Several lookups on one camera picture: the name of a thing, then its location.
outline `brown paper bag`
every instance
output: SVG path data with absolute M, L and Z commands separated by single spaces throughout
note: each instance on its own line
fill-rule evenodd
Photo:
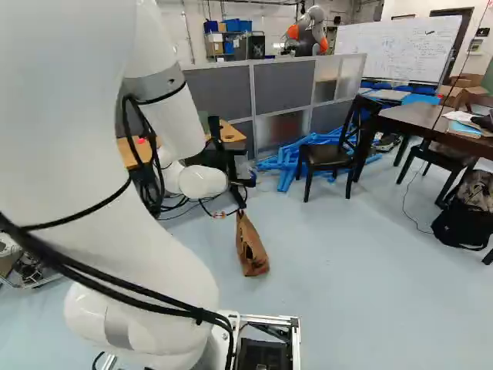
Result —
M 269 271 L 269 257 L 255 227 L 245 212 L 236 212 L 236 249 L 243 275 L 257 276 Z

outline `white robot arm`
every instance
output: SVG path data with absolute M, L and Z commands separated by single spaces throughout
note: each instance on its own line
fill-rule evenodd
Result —
M 158 155 L 166 189 L 193 199 L 222 193 L 227 188 L 224 173 L 178 161 L 202 151 L 204 132 L 154 0 L 137 2 L 133 45 L 123 83 L 143 103 L 140 109 L 163 142 Z
M 143 107 L 163 140 L 163 162 L 198 153 L 204 138 L 156 3 L 139 0 L 137 8 L 136 0 L 0 5 L 0 228 L 81 283 L 65 300 L 75 332 L 155 370 L 185 370 L 217 323 L 219 292 L 207 267 L 151 217 L 130 183 L 114 133 L 124 70 L 139 99 L 169 88 L 168 99 Z M 179 89 L 168 72 L 182 81 Z M 178 190 L 191 197 L 222 191 L 224 176 L 208 171 L 178 169 Z M 204 174 L 213 180 L 194 183 Z M 167 308 L 186 314 L 157 313 Z

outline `doorway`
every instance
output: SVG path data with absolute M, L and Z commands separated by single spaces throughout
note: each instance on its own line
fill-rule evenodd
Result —
M 432 10 L 430 12 L 431 17 L 443 17 L 445 15 L 462 15 L 461 26 L 459 27 L 459 32 L 457 33 L 457 37 L 455 38 L 451 61 L 444 76 L 444 83 L 449 83 L 450 74 L 452 72 L 452 68 L 454 68 L 454 64 L 457 60 L 457 55 L 459 53 L 459 50 L 461 49 L 462 42 L 464 41 L 465 33 L 468 30 L 473 10 L 474 8 L 456 8 Z

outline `whiteboard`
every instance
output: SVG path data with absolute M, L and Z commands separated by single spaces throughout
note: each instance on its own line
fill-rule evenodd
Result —
M 460 15 L 343 25 L 335 54 L 366 53 L 363 77 L 439 82 Z

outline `gray cubicle partition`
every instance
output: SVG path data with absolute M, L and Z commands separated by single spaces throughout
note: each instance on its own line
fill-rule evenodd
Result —
M 183 73 L 196 108 L 245 134 L 251 159 L 310 132 L 341 126 L 360 87 L 365 59 L 365 54 L 351 54 L 218 62 L 183 67 Z M 132 133 L 140 133 L 133 112 L 129 120 Z M 123 136 L 119 114 L 116 132 Z

